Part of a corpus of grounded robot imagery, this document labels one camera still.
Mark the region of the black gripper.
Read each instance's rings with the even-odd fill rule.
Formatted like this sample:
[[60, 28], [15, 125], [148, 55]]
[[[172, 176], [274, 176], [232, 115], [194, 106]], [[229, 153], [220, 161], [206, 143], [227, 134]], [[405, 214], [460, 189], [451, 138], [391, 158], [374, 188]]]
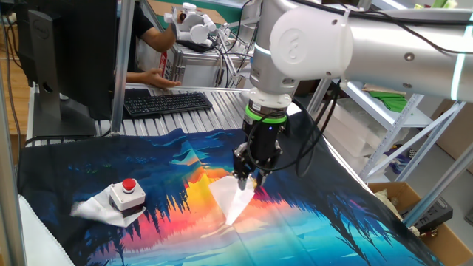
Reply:
[[251, 139], [250, 150], [253, 160], [249, 157], [247, 143], [242, 143], [233, 149], [234, 170], [232, 175], [237, 178], [238, 188], [242, 191], [245, 190], [248, 176], [254, 172], [256, 167], [260, 167], [256, 176], [256, 186], [263, 186], [282, 154], [277, 138], [286, 122], [260, 123], [250, 135], [255, 124], [255, 121], [251, 123], [243, 121], [242, 124], [242, 130], [246, 134], [245, 141], [248, 141], [248, 138]]

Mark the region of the bare person hand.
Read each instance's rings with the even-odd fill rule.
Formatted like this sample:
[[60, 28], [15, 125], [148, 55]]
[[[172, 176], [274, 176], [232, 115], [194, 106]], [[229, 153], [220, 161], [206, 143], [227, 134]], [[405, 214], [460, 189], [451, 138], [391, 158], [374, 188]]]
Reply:
[[170, 81], [162, 77], [162, 74], [162, 69], [153, 68], [148, 71], [145, 71], [142, 74], [143, 82], [161, 89], [170, 89], [181, 85], [180, 81]]

